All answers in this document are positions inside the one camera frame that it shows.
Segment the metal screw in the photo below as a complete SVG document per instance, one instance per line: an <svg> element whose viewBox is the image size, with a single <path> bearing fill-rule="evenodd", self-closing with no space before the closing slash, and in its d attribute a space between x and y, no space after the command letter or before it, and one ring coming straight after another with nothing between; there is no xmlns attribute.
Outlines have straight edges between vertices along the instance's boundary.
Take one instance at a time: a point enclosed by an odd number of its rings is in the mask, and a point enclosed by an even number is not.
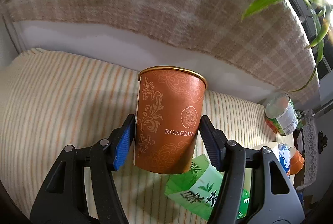
<svg viewBox="0 0 333 224"><path fill-rule="evenodd" d="M106 146L107 144L109 144L109 140L104 138L99 142L99 144L102 145L102 146Z"/></svg>
<svg viewBox="0 0 333 224"><path fill-rule="evenodd" d="M236 146L237 142L234 141L234 140L232 140L232 139L229 139L229 140L227 141L227 144L228 144L229 146Z"/></svg>
<svg viewBox="0 0 333 224"><path fill-rule="evenodd" d="M269 147L263 147L262 150L264 151L264 153L269 154L272 150Z"/></svg>
<svg viewBox="0 0 333 224"><path fill-rule="evenodd" d="M64 148L64 151L65 151L65 152L70 152L71 150L73 150L73 146L72 146L72 145L67 145L67 146Z"/></svg>

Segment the cup rim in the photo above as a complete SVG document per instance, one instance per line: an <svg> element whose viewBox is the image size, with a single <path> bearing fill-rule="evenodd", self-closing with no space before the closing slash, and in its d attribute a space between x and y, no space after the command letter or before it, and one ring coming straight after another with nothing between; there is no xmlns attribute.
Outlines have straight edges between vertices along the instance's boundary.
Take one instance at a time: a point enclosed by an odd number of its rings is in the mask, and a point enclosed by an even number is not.
<svg viewBox="0 0 333 224"><path fill-rule="evenodd" d="M295 154L296 154L296 151L298 151L299 152L299 150L295 147L295 146L292 146L292 147L289 147L289 152L291 152L291 148L295 148Z"/></svg>
<svg viewBox="0 0 333 224"><path fill-rule="evenodd" d="M177 66L154 66L154 67L149 67L149 68L146 68L144 70L142 70L141 72L139 72L138 74L138 80L140 81L140 77L141 75L143 75L144 73L148 72L148 71L156 71L156 70L175 70L175 71L182 71L184 73L187 73L187 74L190 74L192 76L195 76L199 79L201 79L203 81L203 83L205 84L205 90L208 88L208 82L206 80L206 78L204 78L201 74L195 72L195 71L192 71L192 70L189 70L189 69L185 69L185 68L182 68L182 67L177 67Z"/></svg>

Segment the small orange cup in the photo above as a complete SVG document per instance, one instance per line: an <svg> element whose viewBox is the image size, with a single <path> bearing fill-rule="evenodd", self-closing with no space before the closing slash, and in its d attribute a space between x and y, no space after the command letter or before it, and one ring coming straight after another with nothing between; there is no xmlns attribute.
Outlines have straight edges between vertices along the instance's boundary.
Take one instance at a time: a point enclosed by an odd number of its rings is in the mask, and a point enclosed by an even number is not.
<svg viewBox="0 0 333 224"><path fill-rule="evenodd" d="M161 174L189 171L207 81L173 66L145 69L139 81L134 164Z"/></svg>
<svg viewBox="0 0 333 224"><path fill-rule="evenodd" d="M295 147L290 147L290 175L294 175L301 171L304 166L305 159Z"/></svg>

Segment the plaid blanket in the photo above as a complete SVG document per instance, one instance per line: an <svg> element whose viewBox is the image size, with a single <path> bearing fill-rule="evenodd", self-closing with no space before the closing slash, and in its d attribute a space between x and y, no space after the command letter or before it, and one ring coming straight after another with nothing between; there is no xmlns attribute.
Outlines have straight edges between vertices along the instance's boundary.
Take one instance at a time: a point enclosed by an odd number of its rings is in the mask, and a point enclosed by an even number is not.
<svg viewBox="0 0 333 224"><path fill-rule="evenodd" d="M253 0L0 0L13 21L99 23L196 50L290 91L315 66L302 25L286 0L241 21ZM319 88L292 94L306 101Z"/></svg>

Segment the pillow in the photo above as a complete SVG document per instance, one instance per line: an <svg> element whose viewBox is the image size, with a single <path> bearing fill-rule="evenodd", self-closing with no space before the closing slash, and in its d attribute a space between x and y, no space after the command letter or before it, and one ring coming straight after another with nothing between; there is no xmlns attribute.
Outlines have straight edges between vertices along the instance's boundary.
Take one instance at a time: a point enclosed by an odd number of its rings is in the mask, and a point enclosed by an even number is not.
<svg viewBox="0 0 333 224"><path fill-rule="evenodd" d="M0 71L0 180L28 217L56 157L67 144L91 146L135 114L138 73L111 63L65 52L30 49ZM206 91L203 115L244 147L276 141L293 145L264 122L264 107ZM198 135L194 156L206 153ZM201 223L200 217L168 200L169 176L133 165L113 173L130 223ZM85 169L90 214L97 217L89 169Z"/></svg>

